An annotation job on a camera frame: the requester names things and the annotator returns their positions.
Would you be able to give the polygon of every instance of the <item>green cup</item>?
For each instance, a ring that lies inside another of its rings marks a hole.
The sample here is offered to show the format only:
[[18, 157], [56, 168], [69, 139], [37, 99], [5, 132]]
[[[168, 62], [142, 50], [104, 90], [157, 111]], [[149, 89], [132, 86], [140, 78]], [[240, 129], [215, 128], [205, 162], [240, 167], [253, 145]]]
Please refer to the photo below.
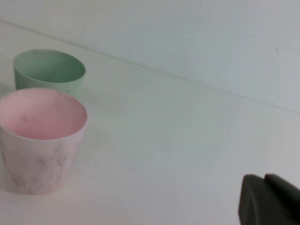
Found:
[[72, 55], [46, 49], [29, 50], [14, 60], [15, 88], [51, 88], [78, 97], [84, 65]]

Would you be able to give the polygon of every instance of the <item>cup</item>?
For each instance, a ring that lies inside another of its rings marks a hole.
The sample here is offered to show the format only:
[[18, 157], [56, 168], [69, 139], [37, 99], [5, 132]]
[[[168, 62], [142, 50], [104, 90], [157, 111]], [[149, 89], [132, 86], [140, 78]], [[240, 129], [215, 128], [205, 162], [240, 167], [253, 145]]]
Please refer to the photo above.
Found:
[[23, 52], [14, 60], [15, 87], [51, 88], [78, 97], [83, 86], [84, 65], [72, 55], [47, 49]]
[[64, 183], [87, 124], [85, 107], [57, 90], [30, 88], [0, 100], [0, 147], [12, 191], [42, 195]]

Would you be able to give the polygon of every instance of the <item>white wall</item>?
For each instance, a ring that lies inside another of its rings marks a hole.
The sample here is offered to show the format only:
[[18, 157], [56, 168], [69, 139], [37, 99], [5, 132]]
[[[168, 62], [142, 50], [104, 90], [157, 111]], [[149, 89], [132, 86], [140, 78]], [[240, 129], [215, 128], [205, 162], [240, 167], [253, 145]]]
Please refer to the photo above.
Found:
[[300, 112], [298, 0], [0, 0], [0, 19]]

